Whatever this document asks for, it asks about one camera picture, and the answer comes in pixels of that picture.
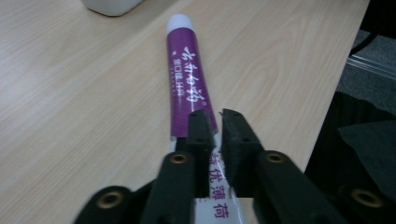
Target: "tube cap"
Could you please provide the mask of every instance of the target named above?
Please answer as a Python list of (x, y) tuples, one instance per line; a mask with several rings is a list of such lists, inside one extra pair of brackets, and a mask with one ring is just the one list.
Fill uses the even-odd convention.
[(175, 14), (169, 19), (167, 26), (168, 34), (178, 28), (189, 28), (194, 31), (190, 18), (184, 14)]

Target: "brass insert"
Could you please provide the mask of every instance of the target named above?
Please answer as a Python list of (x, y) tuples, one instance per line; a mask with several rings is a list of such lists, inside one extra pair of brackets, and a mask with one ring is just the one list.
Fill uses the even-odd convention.
[(183, 154), (176, 154), (171, 157), (171, 162), (175, 164), (185, 163), (189, 158)]
[(98, 199), (96, 204), (103, 209), (109, 209), (122, 203), (123, 195), (118, 191), (110, 191)]
[(350, 195), (356, 202), (364, 204), (368, 207), (379, 208), (383, 205), (382, 200), (368, 190), (353, 189)]
[(267, 159), (268, 161), (273, 162), (273, 163), (281, 163), (281, 162), (285, 161), (283, 156), (276, 154), (276, 153), (268, 153), (265, 156), (265, 159)]

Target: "wooden table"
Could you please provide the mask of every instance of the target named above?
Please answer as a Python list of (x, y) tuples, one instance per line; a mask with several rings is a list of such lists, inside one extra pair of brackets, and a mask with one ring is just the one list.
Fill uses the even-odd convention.
[(0, 223), (70, 223), (97, 190), (155, 178), (170, 151), (166, 23), (179, 12), (214, 109), (243, 113), (303, 170), (368, 2), (146, 0), (109, 18), (78, 0), (1, 1)]

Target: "gray carpet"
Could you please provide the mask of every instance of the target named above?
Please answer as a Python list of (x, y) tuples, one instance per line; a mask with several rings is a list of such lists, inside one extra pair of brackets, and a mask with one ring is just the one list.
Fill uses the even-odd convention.
[[(359, 31), (355, 45), (367, 35), (367, 32)], [(356, 56), (388, 70), (384, 73), (380, 72), (381, 69), (367, 69), (347, 63), (337, 90), (369, 101), (376, 107), (396, 115), (396, 39), (379, 35)]]

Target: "purple toothpaste tube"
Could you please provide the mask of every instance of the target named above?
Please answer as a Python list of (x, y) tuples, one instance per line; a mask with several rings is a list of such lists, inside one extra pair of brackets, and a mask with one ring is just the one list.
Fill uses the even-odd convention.
[(216, 147), (209, 159), (210, 196), (195, 199), (195, 223), (245, 224), (241, 205), (224, 176), (220, 155), (221, 137), (207, 92), (199, 57), (197, 37), (189, 17), (172, 16), (167, 28), (169, 78), (171, 83), (171, 148), (178, 137), (187, 137), (189, 114), (203, 109), (210, 118)]
[(191, 20), (185, 15), (176, 14), (169, 20), (167, 32), (172, 139), (187, 137), (189, 114), (200, 109), (207, 112), (215, 133), (217, 124)]

